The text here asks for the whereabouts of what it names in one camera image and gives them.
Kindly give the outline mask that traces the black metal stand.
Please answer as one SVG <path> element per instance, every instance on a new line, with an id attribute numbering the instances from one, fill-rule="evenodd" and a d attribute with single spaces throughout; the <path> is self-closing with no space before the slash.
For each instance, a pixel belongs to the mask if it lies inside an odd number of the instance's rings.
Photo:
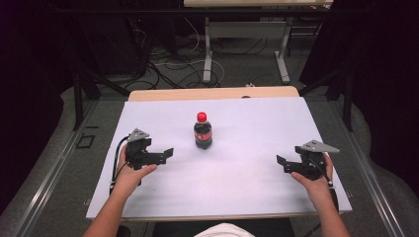
<path id="1" fill-rule="evenodd" d="M 83 111 L 83 94 L 86 94 L 90 100 L 97 101 L 101 98 L 102 94 L 97 87 L 97 83 L 103 84 L 106 87 L 120 93 L 123 96 L 128 96 L 130 91 L 122 88 L 121 86 L 111 82 L 104 76 L 99 75 L 94 70 L 86 67 L 79 66 L 72 71 L 73 87 L 74 87 L 74 106 L 75 106 L 75 124 L 73 129 L 77 130 L 84 120 Z"/>
<path id="2" fill-rule="evenodd" d="M 323 84 L 331 83 L 326 92 L 326 98 L 328 101 L 336 101 L 340 95 L 344 96 L 342 121 L 349 131 L 353 131 L 351 119 L 353 82 L 354 71 L 346 66 L 341 66 L 332 70 L 326 76 L 315 80 L 311 85 L 303 87 L 298 92 L 301 96 L 304 96 Z"/>

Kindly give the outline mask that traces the white desk with metal legs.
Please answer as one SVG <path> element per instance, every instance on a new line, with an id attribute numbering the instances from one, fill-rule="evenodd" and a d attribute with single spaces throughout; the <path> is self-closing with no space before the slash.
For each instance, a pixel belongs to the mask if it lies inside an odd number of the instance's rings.
<path id="1" fill-rule="evenodd" d="M 184 0 L 184 6 L 193 10 L 312 10 L 314 7 L 328 8 L 334 0 Z M 291 37 L 293 17 L 282 17 L 280 21 L 220 21 L 205 17 L 206 58 L 203 81 L 211 79 L 213 39 L 280 39 L 280 49 L 275 52 L 280 80 L 290 84 L 291 79 L 284 56 Z"/>

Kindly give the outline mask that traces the person's white shirt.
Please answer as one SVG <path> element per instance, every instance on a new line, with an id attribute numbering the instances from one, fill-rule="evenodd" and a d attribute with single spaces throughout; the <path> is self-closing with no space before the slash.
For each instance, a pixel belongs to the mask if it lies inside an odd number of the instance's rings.
<path id="1" fill-rule="evenodd" d="M 210 227 L 194 237 L 255 237 L 252 233 L 231 223 L 220 223 Z"/>

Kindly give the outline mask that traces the aluminium floor rail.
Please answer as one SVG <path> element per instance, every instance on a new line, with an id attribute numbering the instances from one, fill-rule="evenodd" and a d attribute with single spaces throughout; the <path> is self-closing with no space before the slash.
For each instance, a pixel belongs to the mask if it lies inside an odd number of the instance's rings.
<path id="1" fill-rule="evenodd" d="M 368 161 L 366 154 L 363 152 L 356 136 L 350 131 L 346 124 L 343 122 L 343 112 L 341 111 L 338 102 L 332 101 L 329 106 L 333 112 L 335 119 L 338 120 L 338 124 L 343 130 L 353 152 L 355 153 L 355 160 L 363 177 L 364 183 L 370 193 L 370 196 L 375 204 L 380 219 L 389 235 L 389 237 L 405 237 L 405 233 L 402 230 L 397 218 L 395 217 L 393 210 L 391 209 L 389 202 L 384 195 L 382 188 L 377 181 L 377 175 Z"/>
<path id="2" fill-rule="evenodd" d="M 90 220 L 86 212 L 100 173 L 94 154 L 99 129 L 92 119 L 98 104 L 89 102 L 81 126 L 72 128 L 72 115 L 62 121 L 23 189 L 12 203 L 16 221 L 8 237 L 79 237 Z"/>

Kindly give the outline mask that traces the cola bottle with red label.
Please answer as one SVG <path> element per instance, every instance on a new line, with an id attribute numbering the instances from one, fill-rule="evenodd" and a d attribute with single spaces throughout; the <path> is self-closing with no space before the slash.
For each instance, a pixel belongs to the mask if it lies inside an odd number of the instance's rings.
<path id="1" fill-rule="evenodd" d="M 212 145 L 212 127 L 206 122 L 196 122 L 194 125 L 195 142 L 201 149 L 208 149 Z"/>

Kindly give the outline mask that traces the person's right hand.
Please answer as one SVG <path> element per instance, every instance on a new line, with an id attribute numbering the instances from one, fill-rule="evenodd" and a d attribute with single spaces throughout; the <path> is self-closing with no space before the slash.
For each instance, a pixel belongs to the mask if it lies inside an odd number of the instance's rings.
<path id="1" fill-rule="evenodd" d="M 336 210 L 333 197 L 329 190 L 329 183 L 333 177 L 333 163 L 327 153 L 324 153 L 323 157 L 326 164 L 326 177 L 311 181 L 297 172 L 291 173 L 293 179 L 306 189 L 309 199 L 319 214 Z"/>

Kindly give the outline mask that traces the person's dark trousers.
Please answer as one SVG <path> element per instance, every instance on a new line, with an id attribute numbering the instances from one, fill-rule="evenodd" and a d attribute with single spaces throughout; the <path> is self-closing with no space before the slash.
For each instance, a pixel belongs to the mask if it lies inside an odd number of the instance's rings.
<path id="1" fill-rule="evenodd" d="M 234 224 L 255 237 L 294 237 L 288 218 L 157 222 L 152 237 L 194 237 L 220 223 Z"/>

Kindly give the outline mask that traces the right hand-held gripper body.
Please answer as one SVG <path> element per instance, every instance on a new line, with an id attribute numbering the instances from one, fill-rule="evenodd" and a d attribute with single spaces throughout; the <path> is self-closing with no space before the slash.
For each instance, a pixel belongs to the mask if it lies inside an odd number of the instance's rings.
<path id="1" fill-rule="evenodd" d="M 299 155 L 301 162 L 291 163 L 290 172 L 297 172 L 311 181 L 327 177 L 324 154 L 340 152 L 338 148 L 317 140 L 296 146 L 294 151 Z"/>

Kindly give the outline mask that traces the black computer case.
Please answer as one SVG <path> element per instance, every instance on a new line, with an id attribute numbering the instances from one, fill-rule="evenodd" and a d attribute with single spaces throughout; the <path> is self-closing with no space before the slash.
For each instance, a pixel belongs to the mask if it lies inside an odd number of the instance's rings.
<path id="1" fill-rule="evenodd" d="M 131 27 L 125 18 L 89 16 L 80 17 L 79 22 L 103 74 L 144 73 L 145 65 L 137 54 Z"/>

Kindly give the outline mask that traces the black horizontal bar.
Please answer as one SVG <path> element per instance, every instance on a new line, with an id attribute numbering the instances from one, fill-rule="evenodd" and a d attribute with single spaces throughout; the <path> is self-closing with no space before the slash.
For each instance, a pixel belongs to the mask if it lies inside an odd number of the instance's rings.
<path id="1" fill-rule="evenodd" d="M 175 10 L 85 10 L 52 9 L 60 14 L 74 15 L 140 15 L 140 16 L 352 16 L 367 14 L 368 10 L 296 10 L 296 9 L 175 9 Z"/>

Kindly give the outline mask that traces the person's left hand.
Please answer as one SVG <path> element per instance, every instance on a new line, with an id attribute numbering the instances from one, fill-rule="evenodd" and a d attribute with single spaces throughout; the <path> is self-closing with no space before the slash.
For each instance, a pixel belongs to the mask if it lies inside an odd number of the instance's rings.
<path id="1" fill-rule="evenodd" d="M 126 146 L 124 146 L 120 153 L 120 161 L 117 168 L 117 178 L 112 191 L 112 197 L 128 198 L 136 189 L 141 179 L 151 174 L 156 169 L 157 166 L 152 164 L 139 170 L 133 170 L 127 165 Z"/>

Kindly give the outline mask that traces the dark curtain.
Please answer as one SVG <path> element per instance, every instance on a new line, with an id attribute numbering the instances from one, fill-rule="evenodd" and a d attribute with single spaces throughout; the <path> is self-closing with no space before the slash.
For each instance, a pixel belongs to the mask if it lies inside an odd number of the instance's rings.
<path id="1" fill-rule="evenodd" d="M 419 0 L 334 0 L 334 10 L 377 12 L 326 19 L 299 81 L 306 86 L 354 53 L 353 103 L 370 127 L 370 156 L 419 196 Z"/>
<path id="2" fill-rule="evenodd" d="M 41 156 L 71 86 L 42 0 L 0 0 L 0 214 Z"/>

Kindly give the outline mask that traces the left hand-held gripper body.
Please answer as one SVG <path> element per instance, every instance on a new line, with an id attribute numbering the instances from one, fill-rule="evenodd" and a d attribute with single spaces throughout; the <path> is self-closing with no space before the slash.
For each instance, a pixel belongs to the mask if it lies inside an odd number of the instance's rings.
<path id="1" fill-rule="evenodd" d="M 149 134 L 135 128 L 128 136 L 126 145 L 126 162 L 133 170 L 139 170 L 143 166 L 156 165 L 155 159 L 160 153 L 149 153 L 147 147 L 152 143 Z"/>

